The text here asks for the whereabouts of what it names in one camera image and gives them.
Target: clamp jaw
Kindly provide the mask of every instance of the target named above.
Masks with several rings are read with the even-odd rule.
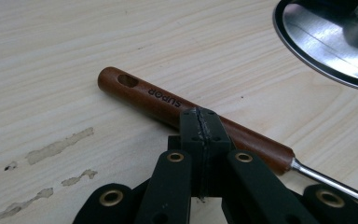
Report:
[[[298,195],[254,153],[235,148],[218,115],[195,107],[180,118],[152,177],[135,189],[95,190],[74,224],[188,223],[191,197],[221,197],[229,224],[358,223],[358,204],[325,185]]]

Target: wood grain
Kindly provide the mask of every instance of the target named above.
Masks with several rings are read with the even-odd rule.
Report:
[[[98,187],[133,188],[150,177],[176,132],[101,92],[97,77],[107,66],[281,142],[358,189],[358,90],[283,45],[271,20],[277,3],[0,0],[0,214],[27,205],[0,224],[72,223]],[[60,153],[27,161],[57,142],[67,143]],[[87,170],[97,174],[81,177]],[[62,184],[72,177],[81,178]],[[297,191],[312,183],[281,179]],[[53,194],[38,196],[44,189]],[[222,223],[216,206],[194,202],[192,220]]]

